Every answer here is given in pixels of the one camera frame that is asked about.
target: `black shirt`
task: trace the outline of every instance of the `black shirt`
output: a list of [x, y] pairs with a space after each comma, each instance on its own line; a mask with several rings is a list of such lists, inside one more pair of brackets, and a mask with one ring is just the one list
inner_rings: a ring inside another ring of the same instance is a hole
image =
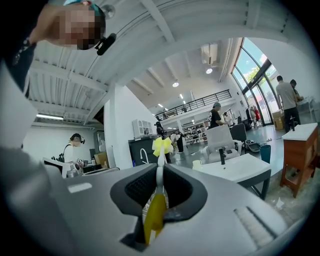
[[219, 120], [221, 120], [221, 117], [220, 117], [218, 111], [216, 111], [215, 109], [212, 109], [209, 112], [209, 117], [208, 117], [209, 128], [208, 129], [218, 127], [219, 124], [217, 124], [216, 121], [219, 121]]
[[[21, 52], [17, 64], [14, 64], [14, 58], [24, 45], [26, 38], [30, 36], [32, 30], [36, 27], [39, 14], [47, 3], [48, 0], [37, 0], [33, 1], [32, 4], [30, 4], [30, 1], [19, 1], [13, 7], [14, 17], [16, 17], [14, 23], [16, 25], [3, 25], [6, 27], [3, 33], [6, 43], [3, 57], [12, 78], [22, 92], [25, 89], [26, 77], [34, 58], [36, 45], [32, 45]], [[28, 97], [28, 94], [29, 89], [26, 91], [25, 96]]]

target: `trash can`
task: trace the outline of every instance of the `trash can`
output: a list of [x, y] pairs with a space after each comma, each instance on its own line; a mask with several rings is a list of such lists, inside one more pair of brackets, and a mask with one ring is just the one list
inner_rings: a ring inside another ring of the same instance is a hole
[[271, 146], [263, 145], [260, 147], [261, 160], [270, 164]]

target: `white chair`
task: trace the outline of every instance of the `white chair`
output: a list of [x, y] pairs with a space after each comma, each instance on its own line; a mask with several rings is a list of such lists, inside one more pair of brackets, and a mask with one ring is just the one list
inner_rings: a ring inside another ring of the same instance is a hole
[[[241, 155], [242, 142], [236, 139], [232, 139], [228, 125], [220, 125], [215, 128], [206, 130], [206, 137], [208, 140], [208, 146], [204, 149], [205, 154], [210, 163], [219, 162], [221, 160], [219, 149], [225, 147], [224, 152], [226, 160], [236, 158]], [[235, 150], [235, 143], [238, 144], [238, 150]]]

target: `glass wall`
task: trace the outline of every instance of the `glass wall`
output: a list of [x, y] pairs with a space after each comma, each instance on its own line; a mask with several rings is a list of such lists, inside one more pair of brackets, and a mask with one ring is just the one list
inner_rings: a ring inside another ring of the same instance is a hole
[[248, 105], [258, 109], [263, 125], [273, 124], [272, 113], [279, 110], [275, 95], [277, 75], [266, 55], [248, 38], [244, 38], [232, 76]]

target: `ceiling light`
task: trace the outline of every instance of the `ceiling light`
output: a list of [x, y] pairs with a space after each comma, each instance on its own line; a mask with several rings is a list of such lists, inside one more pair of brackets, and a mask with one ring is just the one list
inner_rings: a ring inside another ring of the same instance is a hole
[[37, 118], [46, 118], [46, 119], [54, 119], [54, 120], [63, 120], [62, 116], [49, 115], [49, 114], [37, 114]]

